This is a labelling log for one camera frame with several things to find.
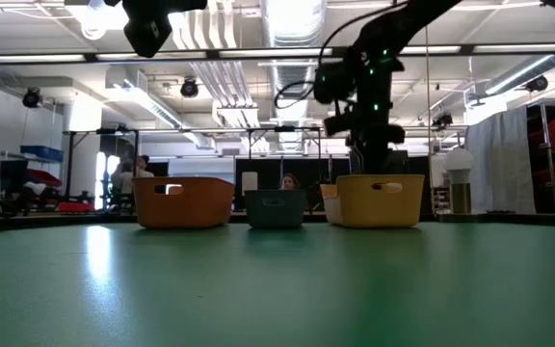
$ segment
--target green table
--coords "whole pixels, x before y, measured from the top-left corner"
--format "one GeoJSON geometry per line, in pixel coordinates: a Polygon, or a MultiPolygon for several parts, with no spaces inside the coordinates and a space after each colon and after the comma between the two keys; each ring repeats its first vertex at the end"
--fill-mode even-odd
{"type": "Polygon", "coordinates": [[[555,227],[0,232],[0,346],[555,346],[555,227]]]}

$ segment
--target orange basket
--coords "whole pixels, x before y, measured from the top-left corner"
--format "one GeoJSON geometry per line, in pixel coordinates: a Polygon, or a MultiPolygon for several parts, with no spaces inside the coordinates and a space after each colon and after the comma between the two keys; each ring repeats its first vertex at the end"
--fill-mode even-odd
{"type": "Polygon", "coordinates": [[[321,185],[329,223],[343,227],[413,227],[419,223],[424,175],[349,175],[321,185]]]}
{"type": "Polygon", "coordinates": [[[201,228],[228,223],[235,186],[210,177],[132,179],[139,224],[147,228],[201,228]],[[171,186],[167,194],[158,186],[171,186]]]}

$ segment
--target white curtain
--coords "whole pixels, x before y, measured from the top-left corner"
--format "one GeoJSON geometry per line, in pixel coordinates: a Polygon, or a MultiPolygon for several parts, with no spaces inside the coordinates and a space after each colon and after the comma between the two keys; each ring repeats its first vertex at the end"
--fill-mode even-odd
{"type": "Polygon", "coordinates": [[[536,213],[526,111],[523,106],[468,127],[465,145],[474,156],[473,209],[536,213]]]}

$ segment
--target yellow basket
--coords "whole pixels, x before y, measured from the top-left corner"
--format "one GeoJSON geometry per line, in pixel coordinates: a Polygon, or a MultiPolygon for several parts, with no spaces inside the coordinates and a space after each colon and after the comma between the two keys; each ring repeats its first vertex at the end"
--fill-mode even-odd
{"type": "Polygon", "coordinates": [[[419,223],[424,175],[362,174],[321,185],[327,220],[343,227],[413,227],[419,223]]]}

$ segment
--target blue bin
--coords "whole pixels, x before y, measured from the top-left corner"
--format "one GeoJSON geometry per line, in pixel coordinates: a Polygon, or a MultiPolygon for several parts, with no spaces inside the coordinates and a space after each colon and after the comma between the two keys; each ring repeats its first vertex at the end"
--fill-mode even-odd
{"type": "Polygon", "coordinates": [[[56,162],[64,161],[64,152],[51,147],[46,146],[21,146],[21,153],[34,154],[38,158],[52,160],[56,162]]]}
{"type": "Polygon", "coordinates": [[[305,190],[246,192],[248,224],[257,228],[296,228],[304,222],[305,190]]]}

